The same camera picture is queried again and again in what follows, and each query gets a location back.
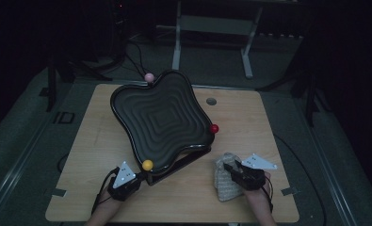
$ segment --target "gray cloth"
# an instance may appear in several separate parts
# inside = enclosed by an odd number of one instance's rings
[[[232,181],[230,172],[224,169],[223,166],[223,163],[226,163],[234,169],[237,169],[235,160],[241,162],[238,156],[232,153],[225,153],[216,161],[215,188],[218,191],[218,199],[221,202],[226,202],[242,195],[241,187],[236,182]]]

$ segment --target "yellow ball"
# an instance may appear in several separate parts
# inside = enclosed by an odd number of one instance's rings
[[[142,162],[142,168],[146,171],[152,170],[153,166],[154,163],[151,160],[145,160],[144,162]]]

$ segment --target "red knob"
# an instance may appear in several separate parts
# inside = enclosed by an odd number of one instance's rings
[[[212,124],[210,127],[209,127],[209,130],[212,134],[215,134],[218,132],[218,126],[216,124]]]

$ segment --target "hand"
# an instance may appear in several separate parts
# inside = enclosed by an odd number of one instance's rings
[[[107,187],[103,190],[99,204],[86,226],[104,226],[118,213],[121,202],[110,197]]]
[[[270,173],[265,172],[267,177],[266,183],[263,186],[267,194],[270,194],[270,186],[268,180],[270,179]],[[245,197],[247,198],[248,204],[256,216],[259,224],[262,226],[272,226],[277,225],[274,221],[273,216],[270,212],[270,205],[267,200],[267,194],[262,190],[243,190]]]

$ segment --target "wooden table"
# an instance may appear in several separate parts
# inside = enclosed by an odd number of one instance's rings
[[[53,196],[46,211],[50,221],[86,221],[106,175],[122,161],[139,172],[127,134],[110,109],[110,96],[119,85],[98,85],[57,183],[64,197]],[[283,163],[258,92],[194,88],[212,123],[220,130],[211,153],[192,162],[154,186],[143,182],[113,218],[116,222],[254,222],[245,197],[220,202],[214,188],[215,161],[224,153],[241,159],[256,153],[276,164],[269,170],[273,184],[273,216],[278,222],[296,222],[299,213]],[[206,100],[215,98],[216,105]]]

